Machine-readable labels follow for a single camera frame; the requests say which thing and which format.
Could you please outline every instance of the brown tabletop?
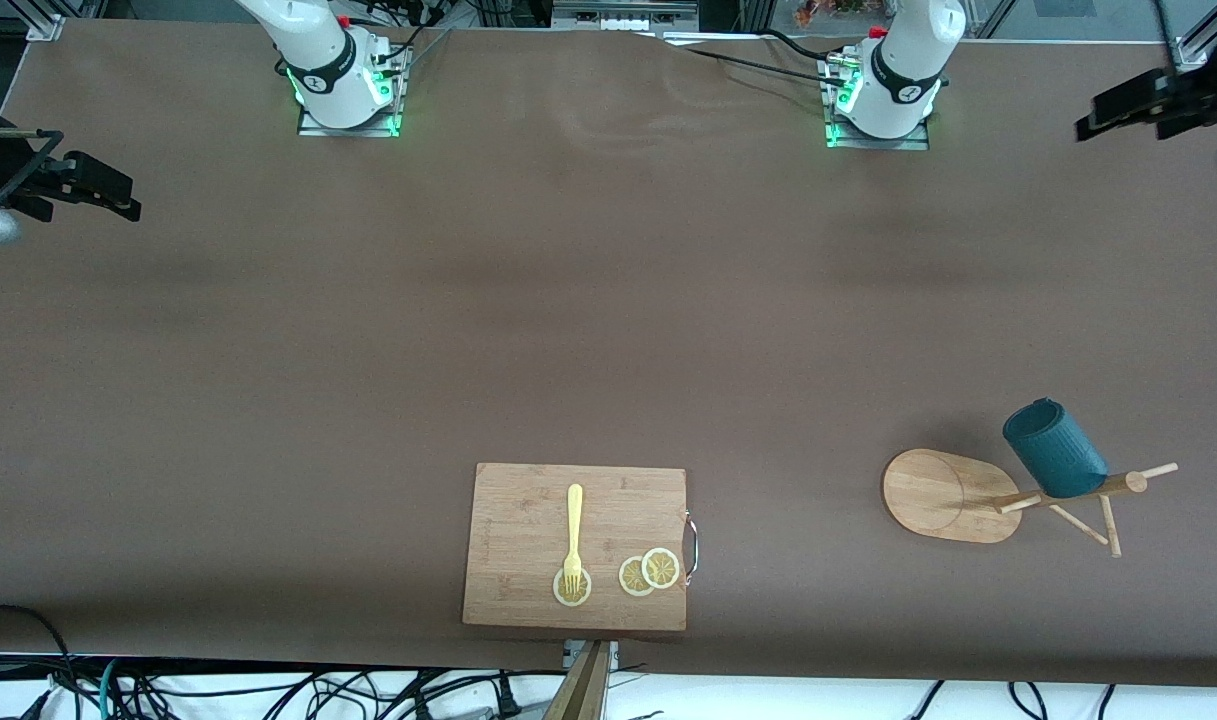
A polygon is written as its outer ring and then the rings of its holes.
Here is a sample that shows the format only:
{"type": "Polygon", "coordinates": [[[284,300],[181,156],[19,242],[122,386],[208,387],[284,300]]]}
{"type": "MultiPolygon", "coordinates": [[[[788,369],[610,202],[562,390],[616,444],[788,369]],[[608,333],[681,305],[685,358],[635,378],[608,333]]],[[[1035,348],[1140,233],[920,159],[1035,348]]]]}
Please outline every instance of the brown tabletop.
{"type": "Polygon", "coordinates": [[[877,154],[808,81],[459,32],[403,137],[321,140],[259,27],[72,22],[5,113],[145,214],[0,247],[0,602],[78,652],[557,665],[460,621],[475,465],[657,466],[703,562],[630,664],[1217,684],[1217,129],[1071,141],[1159,58],[960,46],[932,151],[877,154]],[[907,448],[1033,486],[1000,427],[1044,395],[1116,468],[1180,462],[1115,504],[1122,559],[884,510],[907,448]]]}

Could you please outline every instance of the fork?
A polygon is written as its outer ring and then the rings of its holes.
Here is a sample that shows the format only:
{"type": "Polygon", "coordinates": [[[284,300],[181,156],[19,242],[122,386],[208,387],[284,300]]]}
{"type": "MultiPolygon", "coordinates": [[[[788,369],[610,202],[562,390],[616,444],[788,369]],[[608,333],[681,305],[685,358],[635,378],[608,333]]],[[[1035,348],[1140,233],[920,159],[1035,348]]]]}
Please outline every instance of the fork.
{"type": "Polygon", "coordinates": [[[577,555],[577,541],[581,539],[581,494],[579,484],[568,486],[568,555],[563,557],[565,597],[576,597],[581,592],[581,556],[577,555]]]}

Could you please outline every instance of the wooden cutting board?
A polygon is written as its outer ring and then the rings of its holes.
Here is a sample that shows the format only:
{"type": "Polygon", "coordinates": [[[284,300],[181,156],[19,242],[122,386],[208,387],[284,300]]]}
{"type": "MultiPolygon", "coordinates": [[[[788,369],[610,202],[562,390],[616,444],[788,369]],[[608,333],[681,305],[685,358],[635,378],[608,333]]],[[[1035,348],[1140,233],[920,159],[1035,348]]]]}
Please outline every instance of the wooden cutting board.
{"type": "Polygon", "coordinates": [[[684,559],[684,469],[499,465],[475,471],[462,623],[590,630],[684,630],[684,579],[645,597],[617,583],[627,557],[664,547],[684,559]],[[585,488],[581,562],[590,597],[577,607],[554,598],[554,575],[568,552],[568,486],[585,488]]]}

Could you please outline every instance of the lemon slice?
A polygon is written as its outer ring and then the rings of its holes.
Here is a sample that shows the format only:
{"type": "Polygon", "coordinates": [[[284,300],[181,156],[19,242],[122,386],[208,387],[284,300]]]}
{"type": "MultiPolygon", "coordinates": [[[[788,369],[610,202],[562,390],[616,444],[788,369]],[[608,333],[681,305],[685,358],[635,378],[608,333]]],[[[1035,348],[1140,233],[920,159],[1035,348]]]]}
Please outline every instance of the lemon slice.
{"type": "Polygon", "coordinates": [[[627,557],[626,562],[622,562],[621,570],[617,570],[617,583],[621,583],[623,591],[635,597],[644,597],[645,594],[654,591],[654,585],[647,584],[647,580],[644,579],[643,555],[627,557]]]}
{"type": "Polygon", "coordinates": [[[640,564],[645,583],[663,591],[680,579],[680,559],[664,547],[654,547],[644,553],[640,564]]]}
{"type": "Polygon", "coordinates": [[[554,600],[559,603],[566,604],[568,607],[579,606],[590,597],[590,573],[587,573],[585,568],[581,569],[581,592],[574,596],[567,596],[563,594],[563,568],[559,568],[559,573],[554,574],[554,584],[550,585],[554,591],[554,600]]]}

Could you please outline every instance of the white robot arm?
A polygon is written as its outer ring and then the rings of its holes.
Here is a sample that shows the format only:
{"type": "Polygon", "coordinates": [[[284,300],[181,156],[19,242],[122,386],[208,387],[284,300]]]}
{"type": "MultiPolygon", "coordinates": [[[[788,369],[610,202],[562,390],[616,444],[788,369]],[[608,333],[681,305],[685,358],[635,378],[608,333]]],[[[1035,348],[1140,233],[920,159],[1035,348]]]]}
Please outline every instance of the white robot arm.
{"type": "Polygon", "coordinates": [[[837,109],[873,137],[904,137],[932,113],[968,24],[959,0],[901,0],[888,35],[860,41],[860,83],[837,109]]]}
{"type": "Polygon", "coordinates": [[[389,68],[387,38],[343,28],[326,0],[236,2],[270,33],[303,108],[324,126],[359,126],[394,101],[381,74],[389,68]]]}

